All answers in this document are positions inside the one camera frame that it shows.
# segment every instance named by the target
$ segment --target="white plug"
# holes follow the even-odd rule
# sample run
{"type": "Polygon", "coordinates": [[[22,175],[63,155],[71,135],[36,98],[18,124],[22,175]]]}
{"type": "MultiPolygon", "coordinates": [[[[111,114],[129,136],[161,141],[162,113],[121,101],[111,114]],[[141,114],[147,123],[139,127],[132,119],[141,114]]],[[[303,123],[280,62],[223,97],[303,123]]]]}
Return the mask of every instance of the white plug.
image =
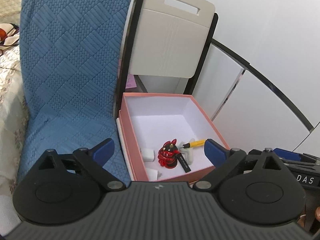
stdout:
{"type": "Polygon", "coordinates": [[[140,152],[144,162],[153,162],[155,160],[155,151],[153,149],[140,148],[140,152]]]}
{"type": "Polygon", "coordinates": [[[157,170],[154,170],[154,169],[146,168],[146,172],[147,172],[149,181],[158,180],[158,177],[161,176],[160,175],[161,173],[159,174],[159,172],[157,170]]]}

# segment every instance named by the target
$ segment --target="metal screw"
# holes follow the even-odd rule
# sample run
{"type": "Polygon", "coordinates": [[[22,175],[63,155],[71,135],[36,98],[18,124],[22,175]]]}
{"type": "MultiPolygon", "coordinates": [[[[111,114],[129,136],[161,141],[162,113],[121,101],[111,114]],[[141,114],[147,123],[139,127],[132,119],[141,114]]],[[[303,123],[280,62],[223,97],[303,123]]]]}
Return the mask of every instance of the metal screw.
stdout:
{"type": "Polygon", "coordinates": [[[107,184],[107,186],[108,188],[111,188],[111,189],[121,189],[123,187],[123,183],[121,181],[113,180],[113,181],[110,181],[107,184]]]}
{"type": "Polygon", "coordinates": [[[202,180],[202,181],[196,182],[196,186],[199,189],[209,189],[209,188],[211,188],[212,185],[210,182],[202,180]]]}

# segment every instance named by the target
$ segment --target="floral bedspread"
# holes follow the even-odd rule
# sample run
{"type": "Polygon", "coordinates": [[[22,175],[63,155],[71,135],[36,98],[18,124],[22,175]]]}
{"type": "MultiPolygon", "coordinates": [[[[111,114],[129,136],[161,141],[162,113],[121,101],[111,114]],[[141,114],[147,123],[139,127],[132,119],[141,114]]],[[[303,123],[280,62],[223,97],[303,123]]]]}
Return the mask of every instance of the floral bedspread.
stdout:
{"type": "Polygon", "coordinates": [[[8,203],[12,199],[27,123],[19,46],[16,46],[0,56],[0,233],[9,229],[6,222],[15,225],[10,207],[1,201],[8,203]]]}

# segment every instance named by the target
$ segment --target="red figurine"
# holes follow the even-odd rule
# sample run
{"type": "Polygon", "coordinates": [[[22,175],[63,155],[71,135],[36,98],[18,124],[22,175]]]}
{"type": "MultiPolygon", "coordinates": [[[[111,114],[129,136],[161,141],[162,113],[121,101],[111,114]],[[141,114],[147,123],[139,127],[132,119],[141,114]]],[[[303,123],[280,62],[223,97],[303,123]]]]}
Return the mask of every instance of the red figurine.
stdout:
{"type": "Polygon", "coordinates": [[[161,166],[165,166],[168,169],[172,169],[178,164],[176,155],[179,152],[176,147],[177,139],[167,141],[158,152],[158,159],[161,166]]]}

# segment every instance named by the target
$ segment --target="pink box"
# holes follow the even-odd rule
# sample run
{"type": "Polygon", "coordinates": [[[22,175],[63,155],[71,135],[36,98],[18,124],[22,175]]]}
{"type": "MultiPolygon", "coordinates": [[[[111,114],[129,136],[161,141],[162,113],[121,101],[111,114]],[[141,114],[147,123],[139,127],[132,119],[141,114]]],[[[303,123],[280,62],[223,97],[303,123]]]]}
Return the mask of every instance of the pink box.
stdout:
{"type": "Polygon", "coordinates": [[[117,126],[124,158],[132,180],[149,181],[146,168],[162,175],[154,181],[194,182],[214,166],[204,155],[204,148],[193,148],[191,171],[185,173],[180,163],[173,168],[161,167],[158,150],[169,140],[189,142],[191,138],[212,138],[229,149],[217,128],[191,95],[158,93],[124,93],[117,126]],[[154,149],[155,160],[144,162],[141,148],[154,149]]]}

